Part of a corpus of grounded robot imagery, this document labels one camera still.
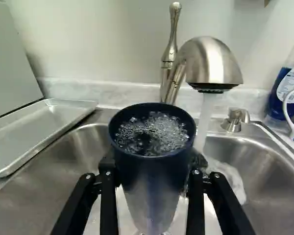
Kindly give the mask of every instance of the dish soap bottle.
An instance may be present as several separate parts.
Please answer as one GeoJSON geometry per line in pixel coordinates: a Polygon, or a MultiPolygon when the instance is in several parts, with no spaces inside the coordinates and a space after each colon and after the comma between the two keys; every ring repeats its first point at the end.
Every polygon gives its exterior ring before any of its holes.
{"type": "MultiPolygon", "coordinates": [[[[268,115],[277,120],[285,120],[283,114],[283,101],[286,95],[294,90],[294,47],[286,60],[285,65],[280,70],[273,85],[268,100],[268,115]]],[[[288,114],[294,116],[294,95],[288,101],[288,114]]]]}

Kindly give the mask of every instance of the white wall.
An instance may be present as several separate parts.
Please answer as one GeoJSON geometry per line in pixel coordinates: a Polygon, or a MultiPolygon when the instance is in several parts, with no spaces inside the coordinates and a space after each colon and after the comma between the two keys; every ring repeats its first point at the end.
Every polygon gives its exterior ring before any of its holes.
{"type": "MultiPolygon", "coordinates": [[[[172,0],[6,0],[36,76],[159,82],[172,0]]],[[[244,81],[271,88],[294,44],[294,0],[181,0],[179,46],[224,41],[244,81]]]]}

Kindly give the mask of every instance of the bottle label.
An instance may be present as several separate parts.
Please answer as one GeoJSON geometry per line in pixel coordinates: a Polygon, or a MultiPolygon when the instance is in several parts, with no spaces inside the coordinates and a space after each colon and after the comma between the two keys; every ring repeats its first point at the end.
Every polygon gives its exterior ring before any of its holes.
{"type": "MultiPolygon", "coordinates": [[[[276,95],[282,102],[286,95],[294,90],[294,68],[282,79],[277,90],[276,95]]],[[[294,103],[294,94],[289,97],[288,104],[294,103]]]]}

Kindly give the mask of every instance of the stainless steel sink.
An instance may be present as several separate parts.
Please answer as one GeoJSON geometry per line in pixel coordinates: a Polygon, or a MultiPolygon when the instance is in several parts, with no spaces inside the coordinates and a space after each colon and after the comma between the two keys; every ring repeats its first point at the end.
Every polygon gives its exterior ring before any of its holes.
{"type": "MultiPolygon", "coordinates": [[[[107,124],[117,110],[98,109],[0,181],[0,235],[49,235],[80,175],[98,173],[98,163],[110,148],[107,124]]],[[[227,133],[212,119],[205,155],[234,166],[240,173],[247,201],[244,211],[259,235],[294,235],[294,161],[260,123],[227,133]]],[[[117,189],[120,234],[134,235],[122,188],[117,189]]],[[[188,201],[181,196],[170,232],[185,234],[188,201]]],[[[100,197],[85,235],[99,234],[100,197]]],[[[206,234],[221,234],[212,204],[205,197],[206,234]]]]}

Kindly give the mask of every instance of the water stream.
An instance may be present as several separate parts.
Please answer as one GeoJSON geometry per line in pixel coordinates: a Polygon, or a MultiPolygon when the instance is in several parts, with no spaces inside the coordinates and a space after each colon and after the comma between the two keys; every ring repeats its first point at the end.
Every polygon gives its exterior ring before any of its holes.
{"type": "Polygon", "coordinates": [[[203,157],[208,163],[208,167],[204,170],[205,173],[209,174],[212,171],[216,171],[225,175],[229,184],[232,187],[234,194],[236,195],[237,199],[242,205],[246,201],[246,193],[243,186],[243,180],[238,170],[227,163],[223,163],[214,159],[213,156],[205,155],[203,151],[205,142],[206,142],[208,127],[209,127],[209,120],[212,115],[212,111],[213,111],[213,107],[216,102],[216,99],[217,99],[216,94],[203,94],[203,103],[201,106],[198,128],[197,128],[196,146],[198,151],[203,155],[203,157]]]}

